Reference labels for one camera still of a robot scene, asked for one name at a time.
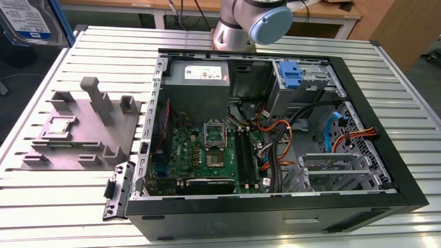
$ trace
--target wooden table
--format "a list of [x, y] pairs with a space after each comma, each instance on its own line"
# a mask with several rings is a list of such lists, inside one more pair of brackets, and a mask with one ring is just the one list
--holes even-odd
[[[182, 2], [174, 1], [178, 9], [182, 8]], [[199, 0], [199, 5], [207, 17], [218, 17], [222, 10], [222, 0]], [[155, 25], [158, 29], [166, 29], [166, 15], [174, 15], [168, 0], [60, 0], [64, 9], [103, 11], [103, 12], [126, 12], [126, 13], [146, 13], [155, 16]], [[195, 0], [184, 0], [183, 15], [202, 16], [202, 13], [195, 4]], [[305, 22], [307, 9], [301, 9], [293, 13], [295, 22]], [[320, 2], [309, 6], [309, 22], [323, 24], [341, 25], [336, 34], [336, 39], [347, 39], [356, 21], [363, 18], [359, 10], [352, 7], [347, 12], [339, 9], [339, 4]]]

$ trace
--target red wire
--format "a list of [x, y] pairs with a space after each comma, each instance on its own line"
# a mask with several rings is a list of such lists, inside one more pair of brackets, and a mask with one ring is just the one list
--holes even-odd
[[159, 144], [158, 144], [156, 150], [152, 152], [152, 154], [155, 154], [158, 152], [159, 148], [162, 147], [163, 140], [164, 140], [166, 129], [167, 129], [168, 117], [170, 116], [171, 116], [171, 99], [167, 100], [167, 117], [166, 117], [166, 123], [164, 123], [163, 131], [162, 131], [162, 138], [159, 140]]
[[[376, 133], [375, 130], [373, 130], [373, 131], [367, 132], [367, 133], [356, 133], [356, 134], [352, 134], [352, 135], [349, 135], [349, 138], [357, 138], [357, 137], [365, 137], [365, 136], [376, 136], [376, 135], [377, 135], [377, 133]], [[345, 136], [344, 136], [344, 135], [340, 136], [340, 137], [337, 138], [336, 143], [335, 143], [335, 145], [333, 145], [333, 147], [332, 147], [332, 152], [336, 152], [336, 150], [337, 150], [337, 146], [339, 146], [340, 143], [344, 141], [344, 139], [345, 139]]]

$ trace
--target aluminum table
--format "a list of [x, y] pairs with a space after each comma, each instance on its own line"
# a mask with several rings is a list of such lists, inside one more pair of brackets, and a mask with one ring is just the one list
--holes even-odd
[[150, 102], [158, 48], [211, 49], [208, 32], [90, 26], [75, 31], [0, 148], [0, 247], [439, 247], [441, 246], [441, 121], [381, 47], [367, 41], [284, 37], [259, 52], [344, 58], [431, 205], [352, 233], [150, 242], [130, 221], [103, 222], [112, 172], [22, 171], [22, 159], [46, 123], [56, 90], [87, 99], [79, 83], [100, 80], [111, 100]]

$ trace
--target metal bracket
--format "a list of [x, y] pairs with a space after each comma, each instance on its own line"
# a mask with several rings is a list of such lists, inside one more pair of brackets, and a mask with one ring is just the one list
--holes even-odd
[[119, 164], [110, 179], [104, 197], [108, 198], [104, 207], [103, 221], [127, 220], [126, 207], [130, 199], [135, 163], [128, 161]]

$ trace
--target blue latch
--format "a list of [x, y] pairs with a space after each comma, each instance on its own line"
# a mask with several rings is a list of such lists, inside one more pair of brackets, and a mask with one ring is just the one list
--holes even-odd
[[280, 74], [285, 80], [285, 87], [291, 89], [299, 88], [303, 82], [303, 70], [293, 61], [280, 61]]

